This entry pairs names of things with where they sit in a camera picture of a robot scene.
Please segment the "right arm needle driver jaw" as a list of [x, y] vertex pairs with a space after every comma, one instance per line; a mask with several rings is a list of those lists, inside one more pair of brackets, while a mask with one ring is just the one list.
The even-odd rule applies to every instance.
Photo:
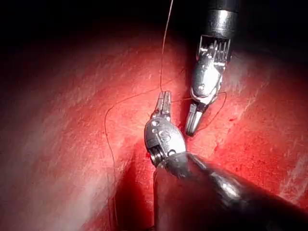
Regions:
[[207, 104], [198, 104], [196, 106], [196, 110], [194, 113], [194, 122], [193, 122], [193, 134], [196, 133], [206, 110], [207, 110]]
[[196, 130], [196, 111], [197, 111], [197, 104], [191, 103], [190, 108], [188, 111], [186, 125], [185, 125], [185, 133], [187, 135], [194, 135]]

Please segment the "left arm needle driver jaw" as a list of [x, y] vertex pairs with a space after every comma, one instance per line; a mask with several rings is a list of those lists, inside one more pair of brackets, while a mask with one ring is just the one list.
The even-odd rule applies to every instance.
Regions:
[[166, 94], [165, 91], [159, 93], [157, 103], [154, 109], [154, 117], [165, 118], [165, 113], [164, 113], [165, 94]]
[[165, 92], [165, 118], [171, 118], [171, 92]]

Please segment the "left arm needle driver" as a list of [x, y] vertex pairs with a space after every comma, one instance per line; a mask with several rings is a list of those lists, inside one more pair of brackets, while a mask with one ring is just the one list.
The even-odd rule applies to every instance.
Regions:
[[187, 150], [182, 132], [162, 117], [154, 117], [146, 123], [144, 142], [155, 167], [169, 156]]

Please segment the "right arm needle driver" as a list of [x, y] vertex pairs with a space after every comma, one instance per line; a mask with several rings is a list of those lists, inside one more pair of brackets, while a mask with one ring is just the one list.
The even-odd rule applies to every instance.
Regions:
[[230, 58], [230, 38], [200, 37], [191, 83], [191, 97], [196, 102], [211, 104], [215, 100]]

